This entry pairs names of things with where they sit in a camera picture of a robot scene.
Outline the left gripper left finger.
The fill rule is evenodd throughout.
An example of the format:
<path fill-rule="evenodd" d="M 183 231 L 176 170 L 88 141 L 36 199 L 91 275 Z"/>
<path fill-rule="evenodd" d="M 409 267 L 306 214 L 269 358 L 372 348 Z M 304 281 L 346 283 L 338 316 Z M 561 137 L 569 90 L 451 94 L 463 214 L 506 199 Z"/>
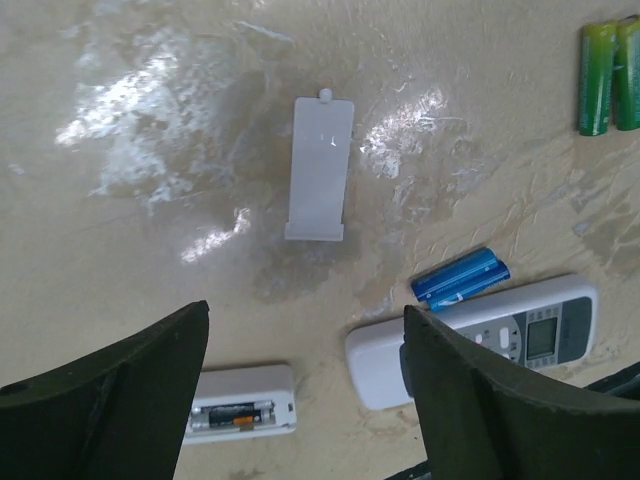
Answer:
<path fill-rule="evenodd" d="M 1 389 L 4 479 L 170 479 L 209 336 L 190 303 L 140 332 Z"/>

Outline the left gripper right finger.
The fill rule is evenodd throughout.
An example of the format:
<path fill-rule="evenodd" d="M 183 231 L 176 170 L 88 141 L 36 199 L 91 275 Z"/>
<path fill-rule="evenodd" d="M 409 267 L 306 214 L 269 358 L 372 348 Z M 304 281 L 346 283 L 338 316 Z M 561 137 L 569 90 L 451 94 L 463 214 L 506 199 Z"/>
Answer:
<path fill-rule="evenodd" d="M 639 367 L 578 388 L 404 310 L 402 367 L 434 479 L 636 479 Z"/>

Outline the black battery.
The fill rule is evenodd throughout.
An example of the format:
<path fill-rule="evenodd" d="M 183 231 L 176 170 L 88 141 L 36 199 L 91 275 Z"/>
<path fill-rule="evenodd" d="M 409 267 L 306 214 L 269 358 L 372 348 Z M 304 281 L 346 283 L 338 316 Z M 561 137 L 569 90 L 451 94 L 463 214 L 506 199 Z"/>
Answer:
<path fill-rule="evenodd" d="M 274 403 L 258 401 L 194 407 L 188 426 L 193 431 L 261 425 L 273 417 Z"/>

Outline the white long remote control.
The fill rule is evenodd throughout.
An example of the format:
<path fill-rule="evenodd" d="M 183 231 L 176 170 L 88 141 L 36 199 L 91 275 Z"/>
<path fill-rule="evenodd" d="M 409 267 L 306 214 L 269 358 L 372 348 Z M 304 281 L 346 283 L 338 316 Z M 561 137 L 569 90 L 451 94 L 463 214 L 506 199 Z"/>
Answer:
<path fill-rule="evenodd" d="M 183 443 L 208 444 L 296 430 L 294 374 L 273 364 L 200 374 Z"/>

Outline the white battery cover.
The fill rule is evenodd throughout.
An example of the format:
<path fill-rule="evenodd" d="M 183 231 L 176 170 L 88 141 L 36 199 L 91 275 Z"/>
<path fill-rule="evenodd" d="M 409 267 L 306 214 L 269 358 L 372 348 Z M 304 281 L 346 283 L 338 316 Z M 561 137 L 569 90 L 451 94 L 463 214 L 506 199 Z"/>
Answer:
<path fill-rule="evenodd" d="M 354 113 L 354 103 L 329 88 L 295 100 L 286 240 L 343 240 Z"/>

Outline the grey-faced remote control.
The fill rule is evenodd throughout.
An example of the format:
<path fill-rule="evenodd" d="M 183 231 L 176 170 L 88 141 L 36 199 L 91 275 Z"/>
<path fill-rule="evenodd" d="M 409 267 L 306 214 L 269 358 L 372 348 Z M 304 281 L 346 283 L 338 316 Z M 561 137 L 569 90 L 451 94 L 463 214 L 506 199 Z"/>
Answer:
<path fill-rule="evenodd" d="M 599 294 L 568 274 L 458 303 L 436 314 L 465 338 L 532 370 L 584 358 L 591 350 Z M 351 331 L 345 341 L 355 391 L 369 410 L 412 401 L 402 372 L 404 319 Z"/>

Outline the blue battery left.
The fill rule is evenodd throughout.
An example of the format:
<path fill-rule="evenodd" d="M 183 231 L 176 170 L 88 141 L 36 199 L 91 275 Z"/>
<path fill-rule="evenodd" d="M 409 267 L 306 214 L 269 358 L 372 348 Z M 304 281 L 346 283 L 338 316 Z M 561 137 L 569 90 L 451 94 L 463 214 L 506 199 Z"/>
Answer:
<path fill-rule="evenodd" d="M 472 251 L 439 268 L 416 277 L 410 284 L 414 296 L 424 301 L 433 292 L 452 288 L 466 280 L 498 266 L 498 258 L 492 250 L 483 247 Z"/>

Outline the blue battery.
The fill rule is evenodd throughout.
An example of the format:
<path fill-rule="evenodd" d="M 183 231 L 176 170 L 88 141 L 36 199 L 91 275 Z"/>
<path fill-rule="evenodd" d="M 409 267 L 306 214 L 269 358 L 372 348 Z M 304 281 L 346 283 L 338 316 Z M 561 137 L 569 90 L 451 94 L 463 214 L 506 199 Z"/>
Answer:
<path fill-rule="evenodd" d="M 498 258 L 492 250 L 483 247 L 472 251 L 439 268 L 416 277 L 410 284 L 414 296 L 424 301 L 433 292 L 452 288 L 466 280 L 498 266 Z"/>
<path fill-rule="evenodd" d="M 496 267 L 482 274 L 465 279 L 439 293 L 433 293 L 426 302 L 432 311 L 438 312 L 508 280 L 510 276 L 507 266 L 499 261 Z"/>

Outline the blue battery right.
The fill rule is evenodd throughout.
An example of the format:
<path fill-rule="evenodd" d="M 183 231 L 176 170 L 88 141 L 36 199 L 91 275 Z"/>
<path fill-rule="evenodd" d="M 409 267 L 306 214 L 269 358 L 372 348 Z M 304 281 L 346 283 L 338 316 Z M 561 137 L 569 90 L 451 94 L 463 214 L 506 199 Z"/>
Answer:
<path fill-rule="evenodd" d="M 496 267 L 482 274 L 465 279 L 439 293 L 433 293 L 426 302 L 432 311 L 438 312 L 508 280 L 510 276 L 507 266 L 499 261 Z"/>

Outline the green battery left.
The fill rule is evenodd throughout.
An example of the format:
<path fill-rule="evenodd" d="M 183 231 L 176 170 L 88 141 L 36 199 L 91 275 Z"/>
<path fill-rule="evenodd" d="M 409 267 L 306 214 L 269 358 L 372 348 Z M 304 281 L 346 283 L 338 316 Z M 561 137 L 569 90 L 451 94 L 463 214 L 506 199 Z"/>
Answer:
<path fill-rule="evenodd" d="M 595 137 L 609 128 L 617 22 L 582 28 L 578 131 Z"/>

